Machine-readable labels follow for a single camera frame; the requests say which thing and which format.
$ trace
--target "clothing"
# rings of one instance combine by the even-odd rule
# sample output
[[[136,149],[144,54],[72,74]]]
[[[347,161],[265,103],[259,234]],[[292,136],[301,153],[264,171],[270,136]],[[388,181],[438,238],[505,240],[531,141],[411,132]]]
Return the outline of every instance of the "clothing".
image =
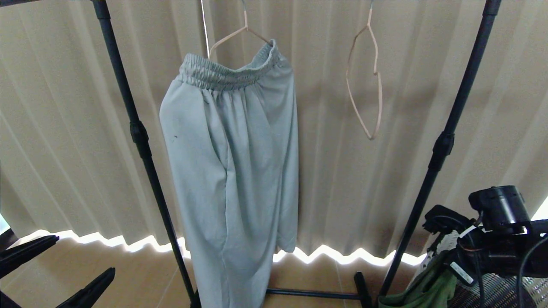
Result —
[[[188,54],[160,108],[202,307],[260,307],[276,245],[295,248],[293,69],[274,40],[232,70]]]
[[[443,251],[434,258],[405,292],[379,296],[379,308],[447,308],[448,300],[455,293],[457,278],[450,270],[443,268],[446,253],[447,251]]]

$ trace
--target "tiled floor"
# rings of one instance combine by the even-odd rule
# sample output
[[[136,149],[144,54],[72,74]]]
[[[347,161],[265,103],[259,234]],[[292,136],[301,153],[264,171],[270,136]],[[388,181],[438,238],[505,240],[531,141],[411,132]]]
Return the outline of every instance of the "tiled floor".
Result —
[[[193,285],[191,261],[185,259]],[[101,242],[78,244],[67,238],[0,280],[0,289],[23,308],[55,307],[108,267],[116,268],[114,281],[94,307],[189,307],[181,275],[171,252],[159,253],[150,246],[127,252],[121,246]],[[272,269],[270,287],[355,292],[356,271],[362,271],[375,296],[386,269],[365,261],[337,264],[322,255],[304,264],[288,254]],[[402,264],[391,293],[407,286],[415,268]],[[265,308],[345,307],[359,308],[357,301],[268,295]]]

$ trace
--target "gathered waistband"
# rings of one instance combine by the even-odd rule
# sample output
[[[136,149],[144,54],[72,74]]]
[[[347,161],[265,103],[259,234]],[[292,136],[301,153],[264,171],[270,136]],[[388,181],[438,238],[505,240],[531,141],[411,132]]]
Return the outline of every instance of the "gathered waistband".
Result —
[[[253,57],[250,64],[233,70],[202,56],[187,54],[179,69],[178,79],[184,83],[208,90],[233,90],[253,84],[279,61],[278,46],[274,39]]]

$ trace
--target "curtain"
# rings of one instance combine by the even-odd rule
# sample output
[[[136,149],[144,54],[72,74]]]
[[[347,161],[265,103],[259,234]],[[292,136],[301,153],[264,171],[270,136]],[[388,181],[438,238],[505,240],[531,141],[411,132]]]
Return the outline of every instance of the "curtain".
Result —
[[[483,2],[375,1],[372,29],[383,77],[381,131],[369,141],[346,91],[352,39],[369,1],[248,1],[250,27],[276,39],[293,64],[300,138],[298,247],[343,255],[394,250],[458,90]],[[186,53],[243,26],[239,0],[109,1],[129,84],[179,236],[177,201],[158,110]],[[532,216],[548,196],[548,3],[503,2],[425,212],[443,204],[476,215],[468,194],[516,185]],[[168,242],[99,24],[87,2],[0,9],[2,215],[18,236],[154,235]],[[263,42],[243,33],[212,55],[231,68]],[[377,113],[374,49],[358,39],[350,74],[368,124]],[[419,222],[409,253],[424,249]]]

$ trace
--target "clothes hanger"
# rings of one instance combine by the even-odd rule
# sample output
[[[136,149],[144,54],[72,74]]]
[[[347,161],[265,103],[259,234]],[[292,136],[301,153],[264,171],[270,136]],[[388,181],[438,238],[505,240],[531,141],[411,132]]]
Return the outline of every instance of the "clothes hanger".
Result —
[[[244,31],[247,31],[247,32],[251,32],[251,34],[257,36],[258,38],[262,39],[263,41],[265,41],[266,43],[268,43],[268,45],[272,46],[272,43],[270,43],[270,41],[264,37],[262,37],[260,34],[258,34],[257,32],[253,31],[249,25],[247,24],[247,6],[246,6],[246,2],[245,0],[242,0],[242,4],[243,4],[243,20],[244,20],[244,26],[243,28],[240,28],[238,30],[236,30],[235,32],[227,35],[225,38],[221,39],[220,41],[216,42],[215,44],[213,44],[213,46],[211,46],[211,49],[209,50],[209,55],[208,55],[208,59],[211,59],[211,54],[213,53],[213,51],[215,50],[215,48],[217,48],[218,46],[220,46],[221,44],[223,44],[224,42],[228,41],[229,39],[231,39],[232,37],[244,32]]]
[[[381,115],[383,114],[383,83],[380,78],[380,72],[377,71],[376,63],[377,59],[379,58],[379,47],[377,46],[375,35],[373,34],[373,30],[371,29],[371,14],[373,13],[373,0],[371,0],[371,5],[369,7],[369,18],[367,19],[366,26],[361,29],[356,36],[354,36],[354,41],[352,42],[352,48],[350,48],[350,54],[348,55],[348,62],[346,63],[346,87],[348,89],[348,94],[350,95],[350,101],[352,102],[352,106],[354,107],[354,111],[356,112],[356,115],[358,116],[359,123],[362,125],[362,128],[364,132],[367,135],[367,138],[369,140],[375,139],[377,136],[377,133],[379,132],[380,128],[380,119]],[[350,60],[352,59],[352,52],[354,51],[354,47],[356,46],[356,40],[360,34],[362,34],[365,30],[369,30],[369,34],[371,35],[371,39],[373,41],[373,45],[375,45],[375,62],[373,64],[373,75],[377,76],[377,81],[379,85],[379,114],[377,116],[377,122],[375,126],[375,130],[373,131],[373,134],[371,135],[369,131],[367,130],[366,125],[363,123],[362,117],[359,115],[358,108],[356,107],[356,103],[354,102],[354,97],[352,97],[352,91],[350,90],[350,83],[348,81],[348,74],[350,71]]]

